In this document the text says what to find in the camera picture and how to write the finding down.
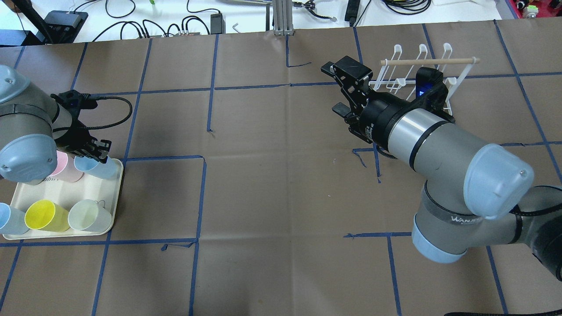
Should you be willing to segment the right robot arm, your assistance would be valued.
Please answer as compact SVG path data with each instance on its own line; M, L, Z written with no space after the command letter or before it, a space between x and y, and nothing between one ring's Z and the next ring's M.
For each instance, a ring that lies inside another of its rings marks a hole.
M426 179L411 232L420 254L453 263L470 248L522 243L561 279L561 187L534 186L530 164L457 126L442 72L421 67L407 101L373 90L372 70L349 56L321 71L349 102L332 108L349 131Z

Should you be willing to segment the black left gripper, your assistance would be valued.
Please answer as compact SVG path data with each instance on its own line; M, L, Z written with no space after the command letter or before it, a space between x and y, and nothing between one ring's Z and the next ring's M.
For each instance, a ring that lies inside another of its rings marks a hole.
M107 163L112 142L92 137L85 125L60 105L53 118L53 138L59 151Z

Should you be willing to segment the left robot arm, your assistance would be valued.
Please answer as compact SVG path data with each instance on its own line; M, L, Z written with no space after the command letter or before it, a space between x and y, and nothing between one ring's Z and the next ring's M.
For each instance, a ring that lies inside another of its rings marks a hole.
M105 163L111 142L99 140L80 120L95 109L90 94L69 90L48 95L14 68L0 67L0 170L2 178L42 180L58 165L57 152Z

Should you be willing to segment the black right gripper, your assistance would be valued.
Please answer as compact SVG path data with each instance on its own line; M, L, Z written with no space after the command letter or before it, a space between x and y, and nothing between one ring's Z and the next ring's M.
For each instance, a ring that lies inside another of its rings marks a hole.
M388 145L392 128L409 102L370 88L373 71L350 56L323 64L321 72L341 82L349 106L339 102L332 111L349 124L350 132L369 144Z

